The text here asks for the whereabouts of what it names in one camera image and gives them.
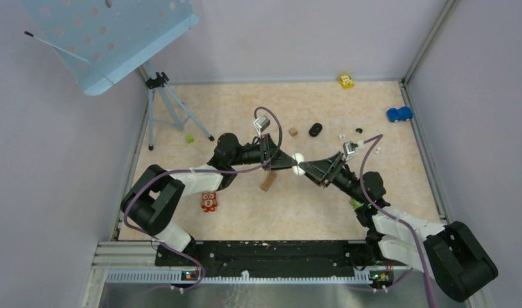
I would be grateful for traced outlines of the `white earbud charging case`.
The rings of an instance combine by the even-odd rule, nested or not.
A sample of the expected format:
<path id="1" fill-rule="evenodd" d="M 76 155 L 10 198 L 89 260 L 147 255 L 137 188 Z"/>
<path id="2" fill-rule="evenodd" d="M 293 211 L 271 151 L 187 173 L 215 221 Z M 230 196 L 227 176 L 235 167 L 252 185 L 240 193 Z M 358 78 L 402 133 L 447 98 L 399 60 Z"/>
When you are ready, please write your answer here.
<path id="1" fill-rule="evenodd" d="M 301 153 L 294 153 L 292 158 L 295 161 L 294 165 L 292 166 L 293 173 L 298 176 L 305 175 L 306 171 L 300 166 L 300 164 L 305 161 L 304 156 Z"/>

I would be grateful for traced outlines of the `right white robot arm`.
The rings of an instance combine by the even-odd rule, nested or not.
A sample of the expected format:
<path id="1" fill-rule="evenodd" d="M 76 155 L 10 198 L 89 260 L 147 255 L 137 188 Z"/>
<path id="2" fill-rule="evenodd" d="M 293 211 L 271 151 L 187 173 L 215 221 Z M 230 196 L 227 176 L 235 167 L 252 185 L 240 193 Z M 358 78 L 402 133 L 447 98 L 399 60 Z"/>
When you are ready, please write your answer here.
<path id="1" fill-rule="evenodd" d="M 299 153 L 293 158 L 296 175 L 321 187 L 334 185 L 351 198 L 357 219 L 369 230 L 369 262 L 391 259 L 427 273 L 456 302 L 464 302 L 498 277 L 495 263 L 466 224 L 432 223 L 393 207 L 383 198 L 380 173 L 351 172 L 341 152 L 322 160 L 306 161 Z"/>

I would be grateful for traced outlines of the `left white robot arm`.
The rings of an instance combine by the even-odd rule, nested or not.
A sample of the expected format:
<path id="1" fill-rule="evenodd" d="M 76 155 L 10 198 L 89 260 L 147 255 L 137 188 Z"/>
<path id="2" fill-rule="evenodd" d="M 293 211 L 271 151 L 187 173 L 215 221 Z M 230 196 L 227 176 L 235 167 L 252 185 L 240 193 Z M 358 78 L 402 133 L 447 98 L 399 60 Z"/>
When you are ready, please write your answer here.
<path id="1" fill-rule="evenodd" d="M 205 165 L 172 171 L 150 165 L 122 199 L 124 224 L 170 246 L 171 258 L 187 265 L 195 255 L 189 244 L 192 236 L 172 221 L 181 197 L 226 189 L 239 174 L 234 168 L 238 165 L 249 165 L 251 171 L 277 171 L 297 169 L 298 164 L 269 134 L 241 145 L 235 134 L 224 133 Z"/>

